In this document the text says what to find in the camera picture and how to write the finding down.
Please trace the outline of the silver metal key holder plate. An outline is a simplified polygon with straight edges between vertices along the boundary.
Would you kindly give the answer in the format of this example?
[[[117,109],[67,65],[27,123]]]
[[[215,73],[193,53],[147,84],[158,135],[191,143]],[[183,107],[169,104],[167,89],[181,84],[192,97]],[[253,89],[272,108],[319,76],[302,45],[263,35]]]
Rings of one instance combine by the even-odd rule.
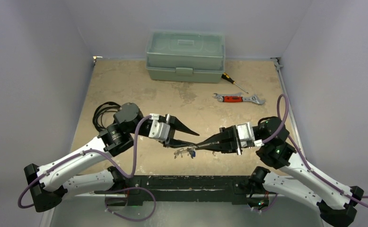
[[[176,150],[174,152],[174,159],[178,158],[179,156],[183,157],[185,154],[191,158],[191,156],[189,154],[189,150],[191,150],[191,149],[195,150],[194,147],[180,148],[180,149]]]

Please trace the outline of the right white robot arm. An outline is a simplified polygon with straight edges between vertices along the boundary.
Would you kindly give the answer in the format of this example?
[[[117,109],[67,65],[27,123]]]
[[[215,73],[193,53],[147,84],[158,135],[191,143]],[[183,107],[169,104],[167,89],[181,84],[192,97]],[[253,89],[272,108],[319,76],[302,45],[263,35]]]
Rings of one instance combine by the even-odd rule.
[[[303,203],[319,212],[333,227],[348,227],[355,219],[356,205],[364,191],[344,185],[307,162],[295,146],[286,142],[289,131],[278,117],[265,117],[256,127],[250,123],[220,128],[195,145],[196,150],[237,153],[258,147],[256,152],[266,167],[258,166],[245,184],[250,194],[273,192]]]

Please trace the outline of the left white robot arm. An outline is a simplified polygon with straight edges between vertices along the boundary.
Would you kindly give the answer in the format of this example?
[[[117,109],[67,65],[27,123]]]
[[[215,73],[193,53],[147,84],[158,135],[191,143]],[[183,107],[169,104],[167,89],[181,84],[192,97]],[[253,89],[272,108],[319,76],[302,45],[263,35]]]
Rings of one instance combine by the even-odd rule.
[[[120,106],[113,118],[112,124],[65,157],[42,166],[27,165],[24,172],[28,186],[19,196],[18,206],[44,212],[80,193],[98,190],[120,193],[124,180],[119,175],[125,179],[134,176],[137,151],[133,153],[129,174],[112,159],[130,148],[137,149],[139,136],[156,140],[166,148],[182,148],[192,143],[174,139],[176,131],[199,135],[170,114],[144,116],[135,103]]]

